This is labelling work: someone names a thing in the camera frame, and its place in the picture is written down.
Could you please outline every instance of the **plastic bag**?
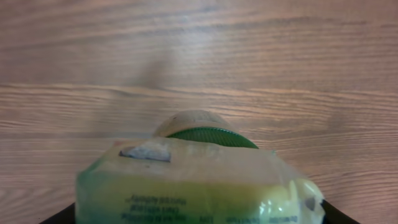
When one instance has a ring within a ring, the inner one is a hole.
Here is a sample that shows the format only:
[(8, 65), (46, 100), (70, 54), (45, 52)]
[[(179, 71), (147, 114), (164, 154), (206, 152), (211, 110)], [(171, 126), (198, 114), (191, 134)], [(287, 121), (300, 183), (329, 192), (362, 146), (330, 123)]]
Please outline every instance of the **plastic bag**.
[(78, 175), (76, 222), (321, 224), (318, 187), (262, 149), (118, 142)]

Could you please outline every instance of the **wooden table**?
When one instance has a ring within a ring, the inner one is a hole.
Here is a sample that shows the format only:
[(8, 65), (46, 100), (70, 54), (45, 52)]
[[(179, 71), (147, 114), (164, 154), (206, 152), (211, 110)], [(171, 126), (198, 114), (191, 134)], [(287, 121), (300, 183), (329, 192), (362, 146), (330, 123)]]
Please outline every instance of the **wooden table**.
[(53, 215), (116, 138), (192, 108), (398, 222), (397, 1), (4, 0), (0, 223)]

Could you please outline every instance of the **brown wooden floor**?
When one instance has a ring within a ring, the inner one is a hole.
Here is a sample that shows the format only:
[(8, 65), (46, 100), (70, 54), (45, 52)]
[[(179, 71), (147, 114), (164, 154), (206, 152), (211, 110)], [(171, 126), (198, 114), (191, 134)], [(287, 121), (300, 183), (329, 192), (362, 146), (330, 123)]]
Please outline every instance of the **brown wooden floor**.
[(221, 114), (361, 223), (398, 221), (398, 1), (1, 1), (0, 223), (115, 138)]

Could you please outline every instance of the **plastic package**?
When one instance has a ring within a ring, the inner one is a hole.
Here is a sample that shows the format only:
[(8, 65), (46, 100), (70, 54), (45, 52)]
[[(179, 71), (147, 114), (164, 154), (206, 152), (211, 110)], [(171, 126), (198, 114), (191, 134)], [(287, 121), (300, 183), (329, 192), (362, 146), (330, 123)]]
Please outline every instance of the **plastic package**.
[(76, 222), (321, 224), (318, 187), (270, 151), (118, 142), (76, 182)]

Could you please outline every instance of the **transparent plastic wrapper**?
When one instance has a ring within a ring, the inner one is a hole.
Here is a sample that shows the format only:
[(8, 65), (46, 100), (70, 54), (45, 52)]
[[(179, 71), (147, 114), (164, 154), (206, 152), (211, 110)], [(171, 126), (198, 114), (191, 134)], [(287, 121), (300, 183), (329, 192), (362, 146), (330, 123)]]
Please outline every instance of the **transparent plastic wrapper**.
[(271, 151), (173, 138), (117, 142), (76, 182), (77, 224), (321, 224), (318, 187)]

